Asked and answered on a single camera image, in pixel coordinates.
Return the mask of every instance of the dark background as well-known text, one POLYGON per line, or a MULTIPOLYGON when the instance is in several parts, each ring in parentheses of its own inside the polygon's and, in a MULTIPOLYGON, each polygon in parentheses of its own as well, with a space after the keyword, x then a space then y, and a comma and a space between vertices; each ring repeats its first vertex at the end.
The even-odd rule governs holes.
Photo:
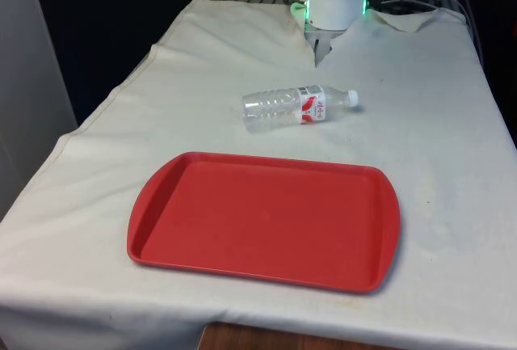
MULTIPOLYGON (((129 75, 191 0, 40 0, 78 122, 129 75)), ((517 140, 516 3, 471 0, 485 73, 517 140)))

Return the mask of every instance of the green led light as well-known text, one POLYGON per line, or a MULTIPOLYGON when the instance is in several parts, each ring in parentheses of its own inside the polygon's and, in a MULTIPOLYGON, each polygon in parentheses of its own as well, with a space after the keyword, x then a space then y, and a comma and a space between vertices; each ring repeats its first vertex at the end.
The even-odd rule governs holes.
POLYGON ((363 15, 366 14, 368 8, 368 0, 363 0, 363 15))
POLYGON ((307 5, 305 7, 305 21, 309 21, 309 10, 310 10, 310 0, 307 0, 307 5))

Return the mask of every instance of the wall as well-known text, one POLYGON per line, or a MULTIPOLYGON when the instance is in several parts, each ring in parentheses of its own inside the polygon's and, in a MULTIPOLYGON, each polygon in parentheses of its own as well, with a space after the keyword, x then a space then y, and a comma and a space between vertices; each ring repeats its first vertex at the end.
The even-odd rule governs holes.
POLYGON ((38 0, 0 0, 0 219, 76 122, 38 0))

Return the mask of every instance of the bottle label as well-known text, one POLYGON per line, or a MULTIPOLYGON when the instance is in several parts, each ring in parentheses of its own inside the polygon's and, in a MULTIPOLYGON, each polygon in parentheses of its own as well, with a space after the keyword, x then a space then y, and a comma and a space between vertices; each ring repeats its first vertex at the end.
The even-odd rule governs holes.
POLYGON ((324 121, 326 117, 326 97, 319 86, 300 87, 301 122, 324 121))

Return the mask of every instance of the white cloth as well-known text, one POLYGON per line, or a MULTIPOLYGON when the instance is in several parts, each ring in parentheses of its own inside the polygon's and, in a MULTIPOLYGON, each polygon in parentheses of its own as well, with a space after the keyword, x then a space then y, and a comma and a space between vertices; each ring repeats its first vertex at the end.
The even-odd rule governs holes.
POLYGON ((403 348, 517 348, 516 156, 458 19, 408 34, 365 17, 315 69, 288 7, 194 1, 0 224, 0 336, 10 350, 189 349, 226 321, 403 348), (356 89, 362 111, 246 131, 243 95, 318 83, 356 89), (357 296, 132 262, 138 192, 189 150, 379 167, 402 221, 383 288, 357 296))

